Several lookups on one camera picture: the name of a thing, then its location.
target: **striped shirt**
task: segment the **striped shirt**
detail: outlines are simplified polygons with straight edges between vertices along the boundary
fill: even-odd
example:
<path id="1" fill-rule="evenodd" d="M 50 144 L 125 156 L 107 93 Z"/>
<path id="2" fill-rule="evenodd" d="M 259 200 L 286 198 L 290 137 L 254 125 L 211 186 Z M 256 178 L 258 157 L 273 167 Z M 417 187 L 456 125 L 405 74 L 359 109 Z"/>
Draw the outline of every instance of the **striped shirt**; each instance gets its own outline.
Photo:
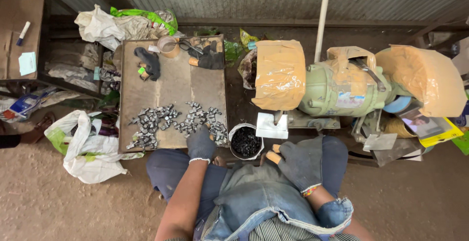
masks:
<path id="1" fill-rule="evenodd" d="M 202 240 L 210 233 L 213 224 L 217 219 L 219 206 L 215 206 L 211 214 L 208 216 L 207 223 L 205 224 L 202 232 Z M 313 233 L 305 229 L 292 226 L 282 222 L 277 216 L 263 221 L 254 230 L 249 233 L 249 241 L 321 241 Z M 189 241 L 183 237 L 170 238 L 165 241 Z M 329 241 L 360 241 L 359 238 L 351 234 L 337 234 L 331 236 Z"/>

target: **bracelet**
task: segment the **bracelet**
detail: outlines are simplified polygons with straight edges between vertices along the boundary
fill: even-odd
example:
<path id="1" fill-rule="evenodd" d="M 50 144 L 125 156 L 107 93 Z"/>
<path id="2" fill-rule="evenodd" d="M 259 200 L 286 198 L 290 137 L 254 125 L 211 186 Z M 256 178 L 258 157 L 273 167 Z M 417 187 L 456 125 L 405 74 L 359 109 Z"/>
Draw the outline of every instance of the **bracelet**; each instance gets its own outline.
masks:
<path id="1" fill-rule="evenodd" d="M 206 160 L 206 161 L 208 161 L 208 165 L 210 165 L 210 160 L 207 159 L 207 158 L 201 158 L 201 157 L 193 158 L 193 159 L 189 160 L 189 164 L 191 164 L 191 161 L 193 161 L 193 160 Z"/>
<path id="2" fill-rule="evenodd" d="M 306 196 L 311 195 L 311 194 L 314 192 L 314 190 L 316 190 L 317 187 L 318 187 L 318 186 L 314 186 L 314 187 L 309 188 L 309 189 L 306 190 L 304 193 L 302 193 L 301 196 L 302 196 L 302 197 L 306 197 Z"/>

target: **white marker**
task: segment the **white marker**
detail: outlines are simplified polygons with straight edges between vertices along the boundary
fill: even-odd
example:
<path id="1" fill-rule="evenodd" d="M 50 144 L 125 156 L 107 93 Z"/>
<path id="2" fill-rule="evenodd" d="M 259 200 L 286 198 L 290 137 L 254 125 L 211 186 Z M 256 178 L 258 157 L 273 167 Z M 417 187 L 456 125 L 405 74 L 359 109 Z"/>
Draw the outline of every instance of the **white marker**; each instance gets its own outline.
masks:
<path id="1" fill-rule="evenodd" d="M 23 31 L 21 31 L 20 37 L 16 41 L 16 45 L 21 46 L 23 43 L 24 35 L 26 35 L 26 32 L 28 31 L 29 26 L 31 25 L 31 22 L 27 21 L 26 25 L 23 28 Z"/>

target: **blue jeans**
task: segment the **blue jeans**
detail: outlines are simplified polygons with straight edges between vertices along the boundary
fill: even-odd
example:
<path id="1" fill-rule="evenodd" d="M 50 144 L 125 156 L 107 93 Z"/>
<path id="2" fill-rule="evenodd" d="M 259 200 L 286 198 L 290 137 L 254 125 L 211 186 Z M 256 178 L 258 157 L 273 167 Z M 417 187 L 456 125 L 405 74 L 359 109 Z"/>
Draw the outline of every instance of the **blue jeans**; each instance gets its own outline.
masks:
<path id="1" fill-rule="evenodd" d="M 349 157 L 347 147 L 336 137 L 325 136 L 322 141 L 323 186 L 334 197 L 341 188 Z M 189 156 L 180 149 L 157 149 L 148 158 L 146 168 L 153 188 L 169 202 L 189 166 Z M 197 220 L 206 220 L 215 207 L 226 168 L 210 164 L 203 180 Z"/>

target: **metal pipe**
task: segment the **metal pipe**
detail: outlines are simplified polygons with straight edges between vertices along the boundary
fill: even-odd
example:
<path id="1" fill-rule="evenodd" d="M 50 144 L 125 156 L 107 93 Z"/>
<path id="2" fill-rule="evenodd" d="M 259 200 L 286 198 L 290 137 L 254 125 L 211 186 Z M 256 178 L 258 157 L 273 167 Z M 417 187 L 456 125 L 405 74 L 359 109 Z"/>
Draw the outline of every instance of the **metal pipe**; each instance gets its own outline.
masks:
<path id="1" fill-rule="evenodd" d="M 316 51 L 314 52 L 314 62 L 317 63 L 321 58 L 322 38 L 324 34 L 325 15 L 327 13 L 327 3 L 329 0 L 323 0 L 321 4 L 320 23 L 318 26 L 318 38 L 316 39 Z"/>

